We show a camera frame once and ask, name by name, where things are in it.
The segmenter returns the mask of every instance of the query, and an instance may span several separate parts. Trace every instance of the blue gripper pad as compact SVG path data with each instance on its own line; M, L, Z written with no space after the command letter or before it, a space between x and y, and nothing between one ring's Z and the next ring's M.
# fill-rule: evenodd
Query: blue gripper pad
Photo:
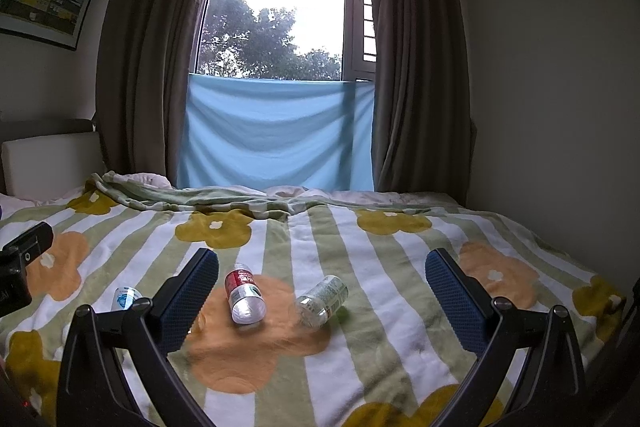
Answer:
M493 333L491 297L444 248L428 253L424 273L463 349L480 357Z
M147 326L162 353L180 349L218 280L219 269L218 256L207 248L200 248L181 272L167 279L153 297Z

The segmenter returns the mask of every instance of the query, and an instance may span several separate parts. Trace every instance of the white wall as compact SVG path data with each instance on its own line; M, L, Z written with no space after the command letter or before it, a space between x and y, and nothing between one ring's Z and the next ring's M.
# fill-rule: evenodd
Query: white wall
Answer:
M91 118L95 111L95 65L108 0L91 0L78 49L0 34L0 117Z
M628 291L640 277L640 0L462 0L468 205Z

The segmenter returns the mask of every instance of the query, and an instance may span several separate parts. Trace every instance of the light blue cloth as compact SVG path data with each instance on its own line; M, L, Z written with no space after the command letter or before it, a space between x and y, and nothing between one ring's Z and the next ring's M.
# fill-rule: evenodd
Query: light blue cloth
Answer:
M373 84L190 74L178 187L373 190Z

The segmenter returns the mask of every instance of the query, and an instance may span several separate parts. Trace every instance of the blanket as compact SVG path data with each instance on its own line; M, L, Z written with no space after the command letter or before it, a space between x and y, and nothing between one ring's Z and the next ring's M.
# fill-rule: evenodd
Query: blanket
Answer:
M198 248L221 275L169 361L219 427L428 425L476 357L460 346L424 274L446 248L492 296L521 309L556 303L572 317L588 364L617 327L624 298L600 276L504 216L436 196L355 204L238 188L170 189L109 172L74 199L22 208L0 221L0 245L39 221L52 247L28 266L33 302L0 320L0 357L21 395L55 424L60 360L75 309L109 311L116 288L153 296ZM245 263L267 304L257 328L231 321L223 287ZM293 301L326 275L349 288L318 331ZM524 362L518 352L485 424L498 418ZM143 413L162 425L130 357L123 368Z

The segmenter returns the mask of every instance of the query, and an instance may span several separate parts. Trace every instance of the plastic bottle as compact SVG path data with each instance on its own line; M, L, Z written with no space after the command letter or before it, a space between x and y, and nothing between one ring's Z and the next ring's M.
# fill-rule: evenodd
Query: plastic bottle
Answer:
M267 304L246 264L234 264L234 269L225 277L225 290L231 318L236 324L254 324L264 318Z
M113 294L113 302L111 303L111 311L127 310L133 304L133 301L140 299L142 295L135 288L123 286L118 288Z
M310 328L319 328L342 306L349 289L339 277L328 275L296 299L300 321Z

